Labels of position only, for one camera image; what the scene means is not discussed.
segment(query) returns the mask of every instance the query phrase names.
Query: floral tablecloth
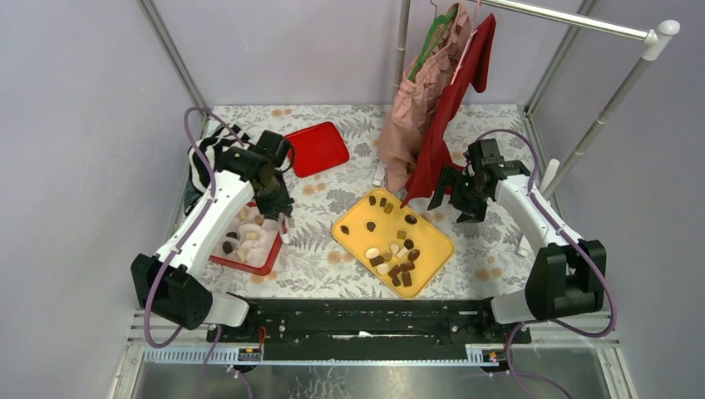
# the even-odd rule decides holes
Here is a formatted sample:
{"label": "floral tablecloth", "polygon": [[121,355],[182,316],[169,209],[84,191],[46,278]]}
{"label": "floral tablecloth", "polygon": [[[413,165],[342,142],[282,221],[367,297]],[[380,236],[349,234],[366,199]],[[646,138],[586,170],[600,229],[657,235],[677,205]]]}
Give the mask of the floral tablecloth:
{"label": "floral tablecloth", "polygon": [[[209,262],[200,280],[215,292],[251,298],[398,298],[331,235],[333,223],[373,188],[375,145],[388,110],[389,106],[216,106],[216,114],[255,137],[264,129],[288,134],[331,121],[345,140],[350,161],[303,179],[287,174],[296,201],[292,239],[282,247],[270,275],[260,277]],[[207,131],[216,126],[210,122]],[[447,128],[446,143],[453,160],[462,164],[462,152],[482,132],[520,126],[515,105],[463,106]],[[502,134],[496,139],[506,159],[533,167],[521,140]],[[509,214],[490,201],[484,223],[456,224],[459,211],[444,204],[429,212],[428,201],[413,199],[410,206],[446,234],[456,252],[418,298],[484,298],[523,287],[533,258],[515,255],[520,232]]]}

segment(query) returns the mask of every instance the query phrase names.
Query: black and white fabric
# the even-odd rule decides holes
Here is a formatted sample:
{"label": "black and white fabric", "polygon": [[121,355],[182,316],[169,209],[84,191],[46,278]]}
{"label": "black and white fabric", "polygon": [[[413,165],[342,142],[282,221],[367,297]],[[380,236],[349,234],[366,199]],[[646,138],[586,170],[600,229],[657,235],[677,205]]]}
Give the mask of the black and white fabric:
{"label": "black and white fabric", "polygon": [[[239,134],[242,129],[236,124],[230,125],[235,133]],[[243,133],[240,137],[245,143],[249,137]],[[230,134],[230,131],[225,129],[225,126],[220,126],[212,135],[196,141],[199,149],[203,151],[210,167],[214,170],[217,168],[215,162],[221,154],[226,152],[231,146],[237,143],[237,138]],[[199,156],[193,148],[189,148],[189,187],[186,187],[184,196],[184,213],[189,214],[193,205],[198,201],[201,195],[205,194],[210,184],[210,176],[208,170],[203,165]]]}

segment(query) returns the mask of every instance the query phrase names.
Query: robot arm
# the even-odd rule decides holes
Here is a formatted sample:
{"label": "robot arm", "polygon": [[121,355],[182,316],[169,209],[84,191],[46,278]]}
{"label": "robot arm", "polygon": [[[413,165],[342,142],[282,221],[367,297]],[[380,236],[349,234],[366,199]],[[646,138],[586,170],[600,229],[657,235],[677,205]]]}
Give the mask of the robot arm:
{"label": "robot arm", "polygon": [[[485,218],[487,199],[492,198],[509,212],[536,255],[524,288],[488,299],[487,325],[547,320],[600,310],[604,296],[601,284],[530,199],[526,167],[518,160],[506,161],[494,139],[469,145],[465,157],[475,174],[446,166],[428,209],[440,205],[445,188],[452,187],[449,202],[462,211],[457,221],[478,223]],[[602,244],[597,240],[585,241],[550,208],[538,189],[532,192],[539,206],[580,245],[604,275],[606,253]]]}
{"label": "robot arm", "polygon": [[[293,199],[288,194],[282,173],[277,170],[291,148],[287,140],[264,131],[256,145],[247,149],[233,146],[223,153],[214,173],[217,188],[208,211],[199,221],[210,192],[200,198],[181,227],[154,254],[139,254],[132,262],[132,279],[137,298],[144,308],[152,284],[159,284],[152,312],[187,329],[201,323],[237,327],[245,319],[249,304],[230,294],[212,293],[194,276],[200,275],[213,247],[225,233],[230,221],[254,198],[267,219],[281,214],[290,216]],[[175,250],[161,281],[154,281],[158,270]]]}

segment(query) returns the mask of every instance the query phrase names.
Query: white pole connector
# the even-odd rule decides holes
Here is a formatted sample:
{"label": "white pole connector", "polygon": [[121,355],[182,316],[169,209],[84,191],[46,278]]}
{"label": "white pole connector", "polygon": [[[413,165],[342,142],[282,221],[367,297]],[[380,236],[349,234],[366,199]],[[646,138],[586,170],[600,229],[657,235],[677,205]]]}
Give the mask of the white pole connector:
{"label": "white pole connector", "polygon": [[670,42],[671,39],[676,36],[678,32],[680,32],[680,30],[681,24],[673,19],[667,19],[666,21],[659,23],[656,28],[656,40],[649,40],[647,38],[645,41],[647,43],[647,47],[641,57],[646,61],[653,61],[658,58],[658,55],[661,54],[664,48],[666,48],[668,42]]}

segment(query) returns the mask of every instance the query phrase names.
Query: clothing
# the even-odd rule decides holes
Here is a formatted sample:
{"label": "clothing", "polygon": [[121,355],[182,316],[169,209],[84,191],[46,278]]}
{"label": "clothing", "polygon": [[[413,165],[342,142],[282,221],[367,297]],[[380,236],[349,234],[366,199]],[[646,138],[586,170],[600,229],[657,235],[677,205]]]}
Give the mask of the clothing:
{"label": "clothing", "polygon": [[465,4],[454,4],[449,11],[454,7],[457,7],[455,18],[414,81],[408,77],[419,56],[404,71],[392,110],[382,126],[377,156],[387,165],[387,189],[392,192],[404,186],[416,166],[443,88],[450,84],[470,38],[471,24]]}
{"label": "clothing", "polygon": [[460,108],[468,86],[472,83],[478,93],[482,93],[487,88],[490,53],[496,26],[495,16],[490,14],[477,27],[477,33],[472,38],[465,59],[461,62],[462,67],[458,71],[456,80],[443,90],[441,99],[438,101],[436,116],[423,141],[417,167],[406,184],[408,194],[402,206],[412,198],[430,197],[436,189],[443,166],[453,165],[461,169],[460,166],[453,164],[448,146],[443,140],[443,134],[448,122]]}

